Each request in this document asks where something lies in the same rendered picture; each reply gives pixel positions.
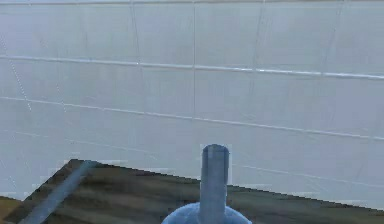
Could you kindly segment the dark wooden table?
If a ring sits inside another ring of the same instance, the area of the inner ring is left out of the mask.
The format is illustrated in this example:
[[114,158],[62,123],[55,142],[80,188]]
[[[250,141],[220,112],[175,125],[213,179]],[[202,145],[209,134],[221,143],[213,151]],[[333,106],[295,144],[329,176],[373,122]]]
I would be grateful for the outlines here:
[[[199,200],[200,182],[99,164],[42,224],[161,224]],[[252,224],[384,224],[384,211],[230,185],[227,205]]]

